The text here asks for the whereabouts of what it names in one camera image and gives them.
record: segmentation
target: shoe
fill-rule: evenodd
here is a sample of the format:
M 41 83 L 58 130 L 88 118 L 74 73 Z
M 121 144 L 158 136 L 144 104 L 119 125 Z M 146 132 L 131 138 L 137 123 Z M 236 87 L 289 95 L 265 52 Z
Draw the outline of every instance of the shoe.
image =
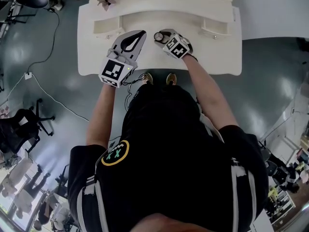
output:
M 54 6 L 54 8 L 57 9 L 58 11 L 62 10 L 63 8 L 62 0 L 58 0 L 58 3 Z
M 177 77 L 175 73 L 170 73 L 166 78 L 166 85 L 176 85 Z
M 151 85 L 154 84 L 154 79 L 153 76 L 150 75 L 150 73 L 146 72 L 145 73 L 146 78 L 143 80 L 143 84 L 146 84 L 147 82 L 149 82 Z
M 38 165 L 38 172 L 43 173 L 42 167 L 40 165 Z

